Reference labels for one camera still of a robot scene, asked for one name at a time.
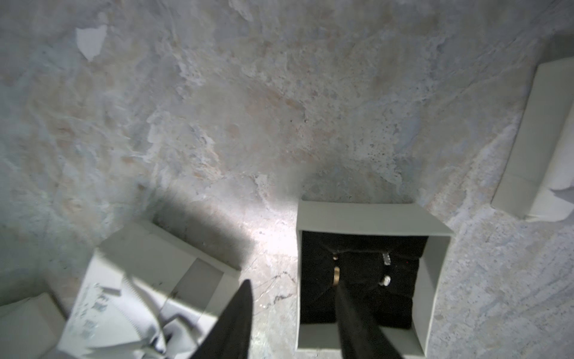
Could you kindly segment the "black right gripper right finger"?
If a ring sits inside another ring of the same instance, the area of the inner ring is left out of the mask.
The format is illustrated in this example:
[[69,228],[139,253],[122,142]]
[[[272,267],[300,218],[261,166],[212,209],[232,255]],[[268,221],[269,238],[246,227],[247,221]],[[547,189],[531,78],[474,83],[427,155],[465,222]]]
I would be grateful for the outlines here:
[[377,326],[366,305],[351,292],[344,281],[337,285],[335,301],[339,341],[344,359],[402,358]]

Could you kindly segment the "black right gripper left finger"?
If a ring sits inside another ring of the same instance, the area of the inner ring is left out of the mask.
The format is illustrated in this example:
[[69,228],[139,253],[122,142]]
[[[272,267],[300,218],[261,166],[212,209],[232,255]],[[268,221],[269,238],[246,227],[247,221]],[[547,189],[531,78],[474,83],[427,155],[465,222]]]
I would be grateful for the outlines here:
[[245,280],[191,358],[248,358],[253,315],[252,285]]

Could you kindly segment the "white box base black insert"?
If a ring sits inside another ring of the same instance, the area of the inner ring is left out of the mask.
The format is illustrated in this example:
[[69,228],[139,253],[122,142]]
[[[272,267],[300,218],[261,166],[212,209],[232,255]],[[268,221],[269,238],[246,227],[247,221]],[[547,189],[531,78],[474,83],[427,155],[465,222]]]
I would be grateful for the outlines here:
[[344,281],[405,358],[425,358],[453,231],[415,203],[301,201],[297,208],[299,352],[338,352]]

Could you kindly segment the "white gift box lid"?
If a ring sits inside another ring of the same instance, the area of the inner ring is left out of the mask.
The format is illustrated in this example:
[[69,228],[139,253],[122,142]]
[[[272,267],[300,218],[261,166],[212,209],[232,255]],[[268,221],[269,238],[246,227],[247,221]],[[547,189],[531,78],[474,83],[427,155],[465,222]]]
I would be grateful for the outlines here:
[[538,66],[502,179],[491,202],[525,221],[573,212],[573,59]]

